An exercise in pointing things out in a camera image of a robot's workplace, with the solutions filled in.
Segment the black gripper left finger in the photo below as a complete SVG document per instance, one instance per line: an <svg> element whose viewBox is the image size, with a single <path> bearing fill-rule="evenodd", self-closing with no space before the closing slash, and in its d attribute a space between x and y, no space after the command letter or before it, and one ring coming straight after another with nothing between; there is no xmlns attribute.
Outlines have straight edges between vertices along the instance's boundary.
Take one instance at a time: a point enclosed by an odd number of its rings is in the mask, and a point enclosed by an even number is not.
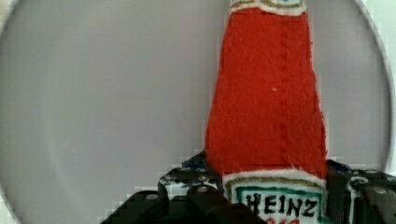
<svg viewBox="0 0 396 224"><path fill-rule="evenodd" d="M201 152L162 176L156 190L142 190L100 224L267 224L256 201L233 203Z"/></svg>

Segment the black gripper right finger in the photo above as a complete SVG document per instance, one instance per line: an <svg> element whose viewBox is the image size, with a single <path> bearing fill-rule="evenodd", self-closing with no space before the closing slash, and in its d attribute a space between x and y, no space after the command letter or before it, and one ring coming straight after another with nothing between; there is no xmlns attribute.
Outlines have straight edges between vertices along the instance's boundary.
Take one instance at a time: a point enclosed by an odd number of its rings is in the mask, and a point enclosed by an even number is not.
<svg viewBox="0 0 396 224"><path fill-rule="evenodd" d="M396 177L328 160L332 224L396 224Z"/></svg>

